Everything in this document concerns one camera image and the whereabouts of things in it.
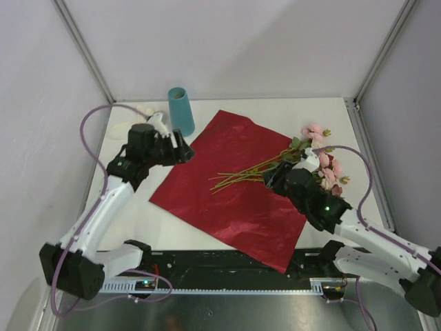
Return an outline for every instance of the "white wall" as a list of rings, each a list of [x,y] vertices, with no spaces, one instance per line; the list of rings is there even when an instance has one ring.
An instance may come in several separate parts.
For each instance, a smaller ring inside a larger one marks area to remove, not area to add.
[[[353,97],[404,0],[66,0],[114,97]]]
[[[92,170],[81,117],[104,98],[49,0],[0,1],[0,45],[0,330],[22,331],[45,289],[39,249],[72,225]]]
[[[361,109],[400,234],[441,245],[441,1],[424,0]]]

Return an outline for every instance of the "artificial flower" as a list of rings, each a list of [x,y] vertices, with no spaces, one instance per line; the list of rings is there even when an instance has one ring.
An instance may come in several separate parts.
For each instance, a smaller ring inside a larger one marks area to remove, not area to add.
[[[336,176],[331,169],[329,168],[322,169],[322,173],[324,174],[325,178],[328,178],[332,183],[336,181]]]
[[[324,179],[322,179],[321,186],[325,190],[330,190],[330,189],[332,189],[333,184],[334,184],[333,181],[330,181],[329,178],[325,177]]]
[[[320,160],[320,167],[322,167],[322,168],[329,167],[329,157],[328,157],[328,154],[326,154],[324,152],[321,152],[318,158]]]
[[[343,189],[340,186],[338,186],[338,184],[334,184],[334,186],[332,186],[332,188],[331,188],[331,193],[332,193],[332,195],[339,197],[342,195]]]
[[[312,147],[314,150],[317,150],[318,148],[324,148],[324,146],[325,146],[325,144],[322,143],[321,141],[318,141],[318,140],[312,139],[311,147]]]
[[[340,178],[341,184],[348,184],[350,180],[351,179],[349,178],[349,176],[343,176],[342,178]]]
[[[337,177],[341,176],[341,174],[343,173],[343,167],[339,160],[332,160],[332,170]]]
[[[322,127],[318,124],[311,124],[302,129],[302,134],[308,139],[323,141]]]

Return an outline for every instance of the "wire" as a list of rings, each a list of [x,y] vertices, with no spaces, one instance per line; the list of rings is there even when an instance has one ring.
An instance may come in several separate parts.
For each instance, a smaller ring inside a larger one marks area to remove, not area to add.
[[[363,224],[363,226],[369,230],[372,231],[373,233],[377,234],[378,236],[382,237],[383,239],[386,239],[388,242],[398,246],[399,248],[402,248],[403,250],[405,250],[406,252],[408,252],[409,254],[411,254],[413,257],[419,259],[420,261],[422,261],[423,263],[427,264],[430,268],[432,268],[433,270],[435,270],[440,276],[441,276],[441,269],[439,269],[439,267],[437,267],[434,263],[432,263],[430,260],[428,260],[426,257],[422,256],[420,253],[418,253],[416,250],[413,250],[412,248],[410,248],[409,246],[399,242],[398,240],[396,240],[395,238],[392,238],[390,236],[388,236],[387,234],[371,227],[363,218],[362,212],[361,212],[361,208],[363,206],[363,204],[365,203],[367,197],[369,196],[369,194],[372,191],[372,186],[373,186],[373,170],[372,167],[369,163],[369,161],[365,158],[365,156],[363,154],[361,154],[359,151],[350,148],[348,146],[341,146],[341,145],[336,145],[336,146],[326,146],[324,148],[317,148],[315,150],[313,150],[313,152],[320,152],[323,150],[327,150],[327,149],[343,149],[343,150],[349,150],[355,154],[357,154],[365,163],[366,168],[367,168],[367,174],[369,177],[369,186],[367,188],[367,191],[365,193],[365,195],[363,196],[363,198],[360,200],[360,203],[358,204],[358,208],[357,208],[357,217],[358,220],[361,222],[361,224]]]
[[[105,195],[105,192],[107,190],[107,186],[108,186],[108,175],[105,169],[104,164],[99,160],[99,158],[93,153],[93,151],[90,149],[88,143],[85,140],[84,137],[84,126],[87,122],[87,120],[95,113],[98,112],[99,110],[110,110],[112,111],[113,107],[121,107],[121,108],[127,108],[135,113],[137,113],[138,115],[141,115],[143,118],[145,118],[146,120],[148,120],[148,116],[144,115],[142,112],[140,112],[139,110],[137,110],[136,108],[127,106],[127,105],[122,105],[122,104],[118,104],[115,103],[114,105],[102,105],[102,106],[98,106],[94,109],[92,109],[91,111],[89,111],[83,118],[83,120],[81,121],[81,125],[80,125],[80,137],[81,137],[81,142],[83,143],[83,146],[85,148],[85,150],[88,152],[88,154],[94,159],[94,161],[96,162],[96,164],[98,165],[98,167],[100,167],[100,169],[102,170],[103,174],[104,174],[104,182],[103,182],[103,187],[101,189],[101,196],[103,197]],[[68,316],[69,314],[71,314],[75,308],[78,306],[79,302],[80,302],[80,298],[78,298],[74,304],[65,312],[59,312],[58,308],[57,308],[57,300],[56,300],[56,291],[57,291],[57,282],[58,282],[58,278],[60,276],[60,271],[61,271],[61,267],[63,265],[63,262],[65,261],[65,258],[68,255],[69,249],[72,247],[72,245],[75,242],[75,238],[77,238],[77,236],[79,236],[79,234],[81,233],[82,229],[85,227],[85,225],[87,224],[87,222],[90,220],[90,218],[92,217],[92,215],[94,214],[94,212],[96,211],[96,209],[98,208],[99,204],[101,202],[101,199],[97,199],[94,203],[94,205],[92,206],[92,208],[90,209],[90,211],[87,213],[86,217],[84,218],[83,222],[81,222],[81,224],[79,225],[79,227],[76,229],[75,233],[73,234],[72,238],[69,240],[68,244],[66,245],[66,247],[64,248],[64,251],[61,253],[60,259],[57,263],[57,266],[55,267],[55,271],[54,271],[54,276],[52,278],[52,284],[50,286],[50,307],[52,309],[52,312],[54,313],[54,315],[58,318],[63,318]]]
[[[117,299],[127,298],[127,299],[133,299],[135,301],[135,303],[138,303],[139,301],[143,302],[143,303],[152,303],[152,302],[162,301],[162,300],[168,298],[170,295],[172,295],[173,286],[170,283],[170,281],[168,279],[166,279],[165,277],[162,277],[159,274],[151,274],[150,272],[146,272],[146,271],[142,271],[142,270],[135,270],[135,269],[129,269],[129,270],[127,270],[127,272],[133,272],[135,274],[142,274],[144,276],[149,276],[149,277],[156,277],[156,279],[160,279],[161,281],[164,281],[168,285],[169,290],[162,297],[159,297],[157,299],[151,299],[151,298],[141,299],[141,298],[132,296],[130,294],[122,294],[122,295],[118,295],[116,297],[112,297],[110,299],[107,299],[103,302],[97,303],[96,305],[90,305],[89,307],[85,307],[85,308],[76,308],[75,311],[76,312],[86,312],[88,310],[92,310],[92,309],[101,307],[102,305],[105,305],[106,303],[109,303],[109,302],[111,302],[113,300],[117,300]]]
[[[369,321],[367,322],[367,325],[370,330],[378,331],[377,323],[375,322],[375,319],[373,319],[372,314],[366,309],[364,306],[360,305],[359,302],[352,300],[352,299],[337,299],[337,300],[329,300],[325,295],[322,296],[324,300],[326,300],[326,303],[342,303],[342,302],[350,302],[356,304],[358,307],[360,307],[361,311],[365,310],[366,315],[369,317],[370,321],[372,322],[373,329],[369,327]]]
[[[371,328],[371,326],[369,324],[368,316],[367,316],[367,309],[363,306],[363,301],[361,299],[361,294],[360,294],[360,277],[357,277],[357,280],[356,280],[356,293],[357,293],[358,303],[360,304],[361,313],[363,315],[363,319],[365,319],[366,325],[369,327],[369,329],[372,330],[372,328]]]

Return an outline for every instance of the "pink flower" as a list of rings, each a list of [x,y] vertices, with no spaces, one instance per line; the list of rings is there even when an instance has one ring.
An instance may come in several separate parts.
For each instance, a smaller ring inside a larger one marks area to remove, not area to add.
[[[318,124],[311,124],[302,129],[302,134],[308,139],[315,139],[317,141],[323,141],[323,131]]]
[[[331,169],[329,169],[329,168],[322,169],[322,173],[324,174],[324,176],[326,178],[328,178],[328,180],[330,182],[333,183],[334,181],[336,181],[336,176],[335,176],[334,172]]]
[[[314,132],[317,132],[317,133],[320,133],[320,134],[323,133],[322,127],[319,126],[318,124],[311,124],[309,127],[311,128],[311,131],[314,131]]]
[[[341,174],[343,173],[343,167],[342,164],[339,160],[332,160],[332,167],[334,170],[334,174],[336,174],[337,177],[341,176]]]
[[[323,136],[320,133],[310,132],[309,135],[311,136],[311,139],[313,139],[313,140],[317,140],[319,142],[323,141]]]
[[[333,182],[331,182],[328,178],[324,178],[320,184],[325,190],[330,190],[332,189]]]
[[[340,186],[338,186],[338,184],[334,184],[334,186],[331,189],[331,193],[332,193],[332,195],[339,197],[342,195],[343,189]]]
[[[328,154],[321,152],[320,156],[318,157],[320,159],[320,166],[322,168],[327,168],[329,167],[329,157]]]

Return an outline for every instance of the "flower bud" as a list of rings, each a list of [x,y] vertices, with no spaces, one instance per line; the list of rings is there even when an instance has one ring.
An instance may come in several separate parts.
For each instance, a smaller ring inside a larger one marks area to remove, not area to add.
[[[343,176],[340,178],[341,184],[348,184],[351,181],[351,179],[348,176]]]

